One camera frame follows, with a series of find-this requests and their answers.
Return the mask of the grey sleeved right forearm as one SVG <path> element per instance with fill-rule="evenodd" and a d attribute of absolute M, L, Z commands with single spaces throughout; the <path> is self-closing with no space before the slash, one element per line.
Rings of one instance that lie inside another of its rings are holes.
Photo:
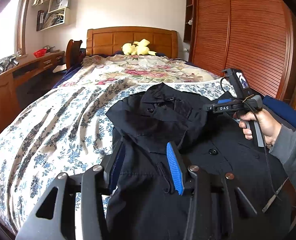
<path fill-rule="evenodd" d="M 296 189 L 296 131 L 282 125 L 269 153 L 279 159 Z"/>

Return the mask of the person's right hand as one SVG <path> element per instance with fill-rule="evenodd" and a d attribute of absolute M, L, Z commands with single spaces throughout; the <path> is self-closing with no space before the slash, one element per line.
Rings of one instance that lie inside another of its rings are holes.
<path fill-rule="evenodd" d="M 246 139 L 252 140 L 252 131 L 247 128 L 245 121 L 257 121 L 260 124 L 261 131 L 265 138 L 265 143 L 268 148 L 271 148 L 275 144 L 275 141 L 280 133 L 281 124 L 277 122 L 273 116 L 265 109 L 257 112 L 256 115 L 252 112 L 248 112 L 241 115 L 241 121 L 239 127 L 243 129 L 243 134 Z"/>

